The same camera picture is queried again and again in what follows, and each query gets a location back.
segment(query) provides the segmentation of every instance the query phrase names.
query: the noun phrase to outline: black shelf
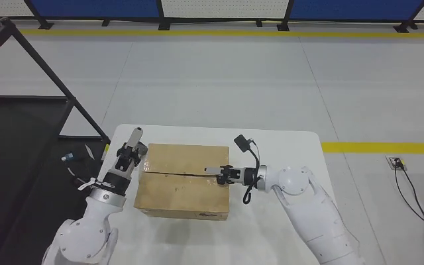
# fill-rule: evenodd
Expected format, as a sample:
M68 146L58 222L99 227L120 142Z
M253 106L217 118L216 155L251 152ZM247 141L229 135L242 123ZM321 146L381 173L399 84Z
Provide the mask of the black shelf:
M59 226L86 206L60 158L88 145L97 177L110 140L15 24L0 19L0 46L11 36L64 94L0 95L0 264L40 264ZM60 136L74 107L100 136Z
M83 216L89 190L77 190L60 157L84 144L90 147L96 161L100 161L105 143L99 136L60 136L54 141L46 157L48 163L44 163L0 250L0 264L41 264L59 226L66 219Z
M66 97L0 96L0 239L7 237L73 106Z

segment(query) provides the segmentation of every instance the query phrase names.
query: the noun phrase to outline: white wall panel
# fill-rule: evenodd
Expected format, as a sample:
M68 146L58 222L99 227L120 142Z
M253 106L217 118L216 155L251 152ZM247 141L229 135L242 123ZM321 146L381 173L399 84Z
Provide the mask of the white wall panel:
M422 9L418 15L415 17L415 20L417 21L423 21L424 20L424 9Z
M288 0L162 0L165 17L282 19Z
M0 17L33 16L23 0L0 0Z

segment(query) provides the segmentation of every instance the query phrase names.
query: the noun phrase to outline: cardboard box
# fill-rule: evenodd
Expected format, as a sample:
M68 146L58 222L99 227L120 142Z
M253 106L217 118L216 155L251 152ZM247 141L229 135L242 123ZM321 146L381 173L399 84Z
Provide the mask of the cardboard box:
M229 147L149 144L134 207L151 217L225 220L229 186L206 167L228 164Z

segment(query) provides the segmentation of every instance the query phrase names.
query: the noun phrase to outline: floor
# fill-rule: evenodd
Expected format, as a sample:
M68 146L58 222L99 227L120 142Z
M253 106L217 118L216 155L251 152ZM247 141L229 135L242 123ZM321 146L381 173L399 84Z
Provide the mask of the floor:
M392 31L378 27L362 30ZM323 142L424 142L424 38L27 38L109 136L136 123L315 131ZM14 40L0 48L0 62L0 94L61 95ZM95 132L75 112L62 134ZM422 265L423 223L402 201L385 155L325 155L339 210L367 264ZM424 156L400 155L424 201ZM412 201L403 175L400 185Z

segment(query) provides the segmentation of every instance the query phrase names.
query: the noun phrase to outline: blue object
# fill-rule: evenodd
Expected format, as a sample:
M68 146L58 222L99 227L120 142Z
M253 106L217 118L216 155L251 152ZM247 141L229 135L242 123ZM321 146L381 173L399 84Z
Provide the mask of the blue object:
M32 0L43 17L159 17L156 0Z
M290 19L406 20L422 0L294 0Z

